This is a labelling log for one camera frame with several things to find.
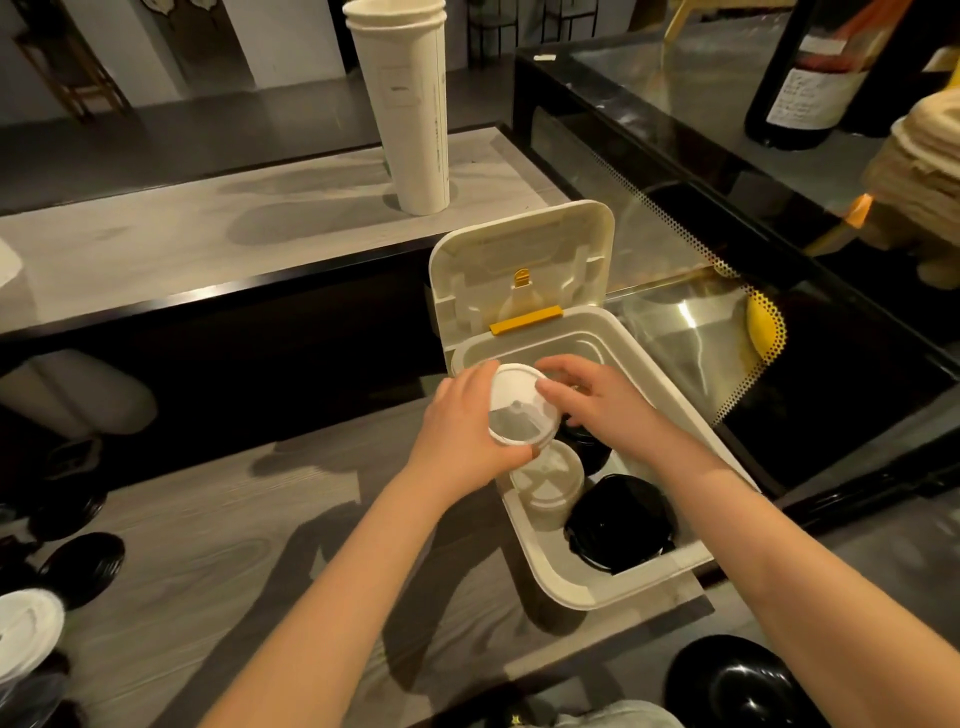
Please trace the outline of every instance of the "stacked paper cups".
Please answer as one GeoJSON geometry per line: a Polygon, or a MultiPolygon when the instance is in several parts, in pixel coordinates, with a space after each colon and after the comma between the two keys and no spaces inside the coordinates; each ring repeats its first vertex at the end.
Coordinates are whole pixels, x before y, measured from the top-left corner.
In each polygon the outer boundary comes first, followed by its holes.
{"type": "Polygon", "coordinates": [[[414,215],[450,204],[444,5],[444,0],[344,5],[400,208],[414,215]]]}

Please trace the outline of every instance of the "white cup lid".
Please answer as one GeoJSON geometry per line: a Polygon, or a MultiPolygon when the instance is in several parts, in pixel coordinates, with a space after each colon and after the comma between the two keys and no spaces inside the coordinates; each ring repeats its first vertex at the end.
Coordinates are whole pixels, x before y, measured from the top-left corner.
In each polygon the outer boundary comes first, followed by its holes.
{"type": "Polygon", "coordinates": [[[0,685],[47,659],[63,631],[63,604],[45,589],[0,596],[0,685]]]}
{"type": "Polygon", "coordinates": [[[553,440],[510,479],[528,505],[550,511],[572,505],[584,484],[584,466],[569,445],[553,440]]]}
{"type": "Polygon", "coordinates": [[[560,412],[537,391],[546,376],[526,364],[501,364],[490,390],[490,434],[504,445],[528,445],[551,437],[560,412]]]}

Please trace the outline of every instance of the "person's left hand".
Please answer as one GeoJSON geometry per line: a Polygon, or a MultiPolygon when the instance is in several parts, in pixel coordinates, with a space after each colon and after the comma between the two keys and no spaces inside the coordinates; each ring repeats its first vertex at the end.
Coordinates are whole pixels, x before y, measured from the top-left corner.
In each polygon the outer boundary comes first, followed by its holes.
{"type": "Polygon", "coordinates": [[[500,445],[490,436],[490,388],[499,364],[492,359],[444,379],[423,415],[404,471],[444,510],[536,456],[531,445],[500,445]]]}

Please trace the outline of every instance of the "yellow clip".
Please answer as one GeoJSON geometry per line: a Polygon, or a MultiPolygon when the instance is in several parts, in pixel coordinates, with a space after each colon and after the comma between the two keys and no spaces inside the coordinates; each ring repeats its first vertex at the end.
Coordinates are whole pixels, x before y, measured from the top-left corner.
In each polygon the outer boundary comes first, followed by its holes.
{"type": "Polygon", "coordinates": [[[549,321],[550,319],[556,319],[558,316],[563,316],[564,310],[558,305],[547,306],[546,308],[541,308],[539,311],[534,311],[532,313],[525,313],[522,316],[515,316],[512,319],[507,319],[506,321],[498,321],[496,324],[490,324],[490,331],[494,336],[499,336],[505,331],[512,331],[515,328],[523,328],[530,326],[531,324],[537,324],[540,321],[549,321]]]}

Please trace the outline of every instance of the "wood grain surface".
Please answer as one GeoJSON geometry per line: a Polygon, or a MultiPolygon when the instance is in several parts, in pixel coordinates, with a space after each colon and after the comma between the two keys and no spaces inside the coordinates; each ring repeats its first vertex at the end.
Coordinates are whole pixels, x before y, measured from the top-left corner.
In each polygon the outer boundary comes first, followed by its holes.
{"type": "Polygon", "coordinates": [[[450,207],[400,210],[380,147],[0,217],[24,272],[0,333],[565,201],[495,128],[449,138],[450,207]]]}
{"type": "MultiPolygon", "coordinates": [[[[402,467],[425,402],[110,494],[86,530],[121,536],[127,560],[68,615],[60,645],[91,725],[195,725],[402,467]]],[[[702,593],[683,575],[605,610],[566,610],[537,587],[488,486],[440,522],[346,725],[411,725],[702,593]]]]}

